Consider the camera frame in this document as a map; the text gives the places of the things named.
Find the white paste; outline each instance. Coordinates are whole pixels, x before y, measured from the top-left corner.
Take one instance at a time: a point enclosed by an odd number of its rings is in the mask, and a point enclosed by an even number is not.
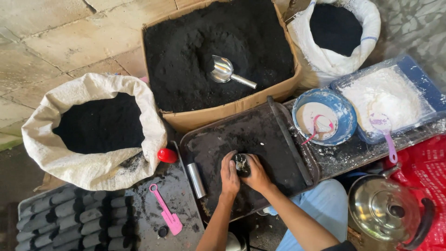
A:
[[[434,111],[407,76],[398,71],[397,65],[383,68],[340,89],[353,104],[359,125],[372,137],[380,134],[370,123],[372,113],[385,114],[392,131],[397,131]]]
[[[319,137],[319,134],[316,134],[313,139],[318,141],[327,140],[336,133],[336,130],[338,128],[338,117],[336,117],[336,114],[333,112],[332,109],[330,109],[330,107],[318,102],[310,102],[304,104],[296,112],[297,124],[301,128],[302,132],[309,137],[313,134],[314,117],[316,117],[317,115],[323,115],[328,118],[331,123],[333,123],[334,130],[330,133],[321,133],[321,137]],[[320,119],[318,118],[318,123],[320,122],[324,122],[323,117],[321,117]]]

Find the cardboard box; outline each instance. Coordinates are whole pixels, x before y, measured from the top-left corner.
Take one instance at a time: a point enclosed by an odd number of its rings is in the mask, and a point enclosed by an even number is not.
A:
[[[212,2],[216,0],[209,0],[204,1],[198,4],[194,4],[192,6],[177,10],[170,15],[163,17],[157,21],[154,21],[152,23],[144,24],[141,30],[141,41],[142,41],[142,48],[143,48],[143,54],[144,54],[144,61],[147,62],[145,58],[145,46],[144,46],[144,33],[145,29],[148,27],[151,27],[157,23],[160,23],[162,21],[168,20],[168,19],[175,19],[178,17],[181,17],[183,15],[186,15],[188,13],[191,13],[192,11],[196,9],[201,9],[209,6]],[[279,23],[282,26],[285,38],[289,43],[291,53],[293,54],[294,58],[294,76],[290,79],[287,79],[283,82],[280,82],[278,84],[275,84],[263,91],[254,93],[252,95],[249,95],[245,98],[242,98],[240,100],[213,107],[213,108],[207,108],[197,111],[190,111],[190,112],[183,112],[183,113],[173,113],[173,112],[166,112],[162,111],[163,118],[177,131],[186,133],[189,131],[192,131],[194,129],[200,128],[202,126],[208,125],[212,122],[215,122],[217,120],[226,118],[230,115],[234,115],[236,113],[240,113],[243,111],[246,111],[250,108],[256,107],[262,103],[266,102],[266,97],[268,95],[273,96],[274,100],[277,102],[281,102],[287,97],[291,96],[294,91],[298,87],[298,83],[301,79],[301,65],[299,64],[297,60],[297,53],[296,49],[293,46],[293,41],[290,37],[290,34],[288,33],[288,29],[286,28],[285,22],[282,18],[281,13],[279,12],[279,8],[274,3],[274,8],[276,9],[277,18],[279,19]],[[150,84],[150,76],[148,71],[147,63],[145,64],[147,76],[149,77],[149,84]]]

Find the hand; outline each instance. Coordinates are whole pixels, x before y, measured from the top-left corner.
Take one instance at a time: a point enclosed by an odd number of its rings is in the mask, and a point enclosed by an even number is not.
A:
[[[271,180],[263,169],[262,164],[260,164],[259,157],[254,154],[246,154],[246,159],[248,160],[249,167],[251,168],[251,174],[248,178],[242,178],[252,189],[263,193],[266,189],[269,189],[272,185]]]
[[[222,169],[220,175],[222,177],[222,195],[229,196],[235,199],[235,196],[240,190],[240,179],[237,176],[237,169],[235,162],[232,159],[237,151],[232,151],[223,158]]]

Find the pink spoon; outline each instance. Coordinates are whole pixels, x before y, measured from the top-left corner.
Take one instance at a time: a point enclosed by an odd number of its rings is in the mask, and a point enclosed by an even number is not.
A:
[[[389,147],[389,159],[390,162],[396,164],[398,162],[398,155],[396,154],[395,144],[393,143],[393,139],[390,136],[390,131],[392,130],[392,123],[390,122],[389,117],[382,113],[372,113],[369,117],[370,123],[372,126],[382,132],[387,141],[387,145]]]
[[[326,118],[330,122],[330,124],[328,126],[324,125],[324,124],[318,124],[316,120],[319,117]],[[313,135],[311,135],[311,137],[309,137],[307,140],[305,140],[305,142],[303,142],[302,145],[306,144],[308,141],[310,141],[312,138],[314,138],[316,136],[316,134],[331,133],[334,130],[333,123],[331,122],[330,119],[328,119],[324,115],[317,115],[316,117],[314,117],[313,124],[314,124]]]
[[[164,203],[163,198],[161,198],[161,194],[158,192],[158,186],[156,184],[150,185],[149,190],[155,194],[155,197],[157,198],[158,203],[160,203],[161,208],[163,209],[163,211],[161,212],[161,215],[163,216],[164,220],[166,221],[167,226],[169,227],[170,231],[172,232],[172,234],[177,235],[183,229],[183,224],[181,223],[177,214],[170,213],[169,208],[166,206],[166,203]]]

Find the person's left hand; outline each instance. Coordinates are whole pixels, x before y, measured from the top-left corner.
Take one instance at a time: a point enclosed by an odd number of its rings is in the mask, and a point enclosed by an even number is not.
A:
[[[237,151],[232,151],[223,158],[220,175],[222,177],[222,195],[234,199],[240,190],[240,179],[237,176],[235,162],[232,159]]]

